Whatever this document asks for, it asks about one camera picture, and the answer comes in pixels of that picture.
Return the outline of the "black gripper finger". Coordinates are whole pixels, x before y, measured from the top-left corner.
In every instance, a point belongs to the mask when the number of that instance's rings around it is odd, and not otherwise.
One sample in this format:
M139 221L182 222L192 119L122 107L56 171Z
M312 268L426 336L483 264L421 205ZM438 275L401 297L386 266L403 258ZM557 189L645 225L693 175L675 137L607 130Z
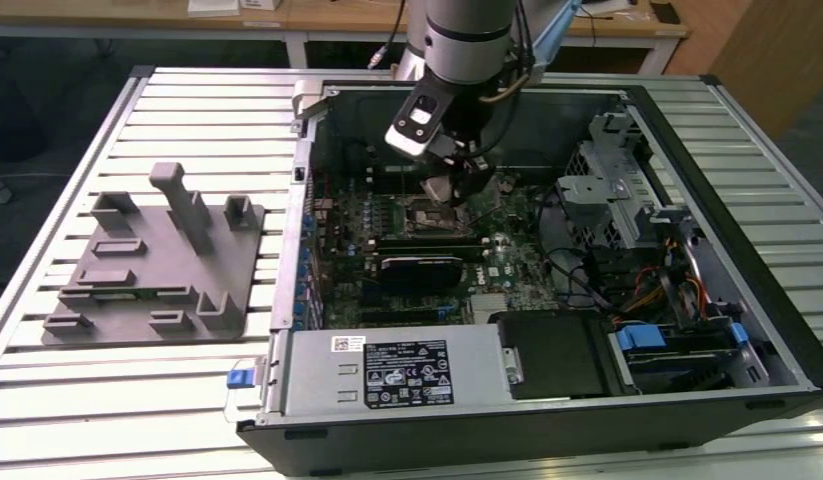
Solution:
M459 172L451 177L450 206L458 207L487 186L491 172Z

